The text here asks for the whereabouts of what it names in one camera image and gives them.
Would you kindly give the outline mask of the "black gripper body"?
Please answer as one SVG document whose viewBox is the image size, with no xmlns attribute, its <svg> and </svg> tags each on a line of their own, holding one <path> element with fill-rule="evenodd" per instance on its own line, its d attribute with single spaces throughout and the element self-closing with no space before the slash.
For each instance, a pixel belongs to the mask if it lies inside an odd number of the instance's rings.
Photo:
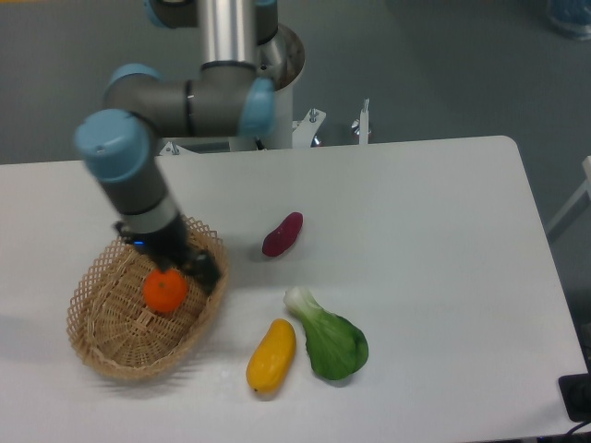
<svg viewBox="0 0 591 443">
<path fill-rule="evenodd" d="M 141 255 L 146 255 L 155 265 L 165 271 L 175 266 L 183 271 L 183 262 L 189 249 L 187 226 L 180 215 L 176 215 L 163 228 L 149 233 L 134 234 L 133 246 Z"/>
</svg>

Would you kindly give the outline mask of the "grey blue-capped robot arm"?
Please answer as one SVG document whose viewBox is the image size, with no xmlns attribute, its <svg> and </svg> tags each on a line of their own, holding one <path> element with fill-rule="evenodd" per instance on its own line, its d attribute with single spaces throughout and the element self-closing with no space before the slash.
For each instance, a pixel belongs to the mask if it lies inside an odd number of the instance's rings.
<svg viewBox="0 0 591 443">
<path fill-rule="evenodd" d="M 160 270 L 177 268 L 205 290 L 221 271 L 191 246 L 181 212 L 155 158 L 163 138 L 260 138 L 274 126 L 274 86 L 259 74 L 258 49 L 278 31 L 273 1 L 148 1 L 154 25 L 200 31 L 195 80 L 165 81 L 141 64 L 118 68 L 103 108 L 77 128 L 75 146 L 120 215 L 124 242 Z"/>
</svg>

